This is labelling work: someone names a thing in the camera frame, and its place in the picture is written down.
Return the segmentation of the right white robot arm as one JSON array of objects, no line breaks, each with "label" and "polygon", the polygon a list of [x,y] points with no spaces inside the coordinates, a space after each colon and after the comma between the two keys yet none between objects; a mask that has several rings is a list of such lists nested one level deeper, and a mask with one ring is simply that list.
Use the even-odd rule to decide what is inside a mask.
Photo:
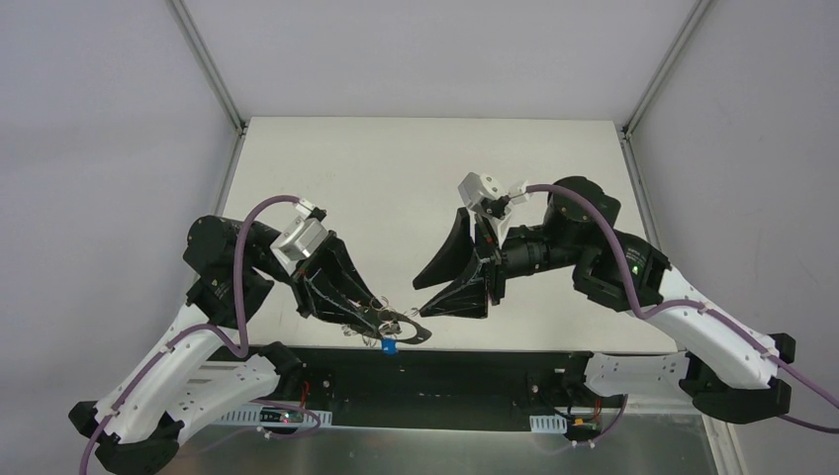
[{"label": "right white robot arm", "polygon": [[600,185],[570,176],[503,191],[491,176],[471,173],[458,190],[463,204],[452,229],[413,281],[416,289],[437,288],[422,316],[483,319],[510,280],[568,268],[589,301],[677,344],[650,356],[577,352],[538,384],[547,403],[660,397],[736,425],[789,413],[792,388],[778,373],[794,359],[794,339],[754,331],[716,309],[661,250],[616,228],[620,202]]}]

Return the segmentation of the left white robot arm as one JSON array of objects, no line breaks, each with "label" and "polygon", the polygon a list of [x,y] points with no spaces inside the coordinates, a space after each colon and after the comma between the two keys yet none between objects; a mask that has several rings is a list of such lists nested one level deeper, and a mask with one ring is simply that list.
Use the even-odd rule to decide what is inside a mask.
[{"label": "left white robot arm", "polygon": [[304,400],[304,363],[281,342],[252,349],[248,321],[278,283],[303,317],[393,345],[406,317],[375,297],[344,242],[313,211],[284,231],[217,216],[190,228],[184,261],[197,273],[168,330],[107,396],[69,417],[92,459],[114,474],[154,474],[195,433],[237,407],[273,395]]}]

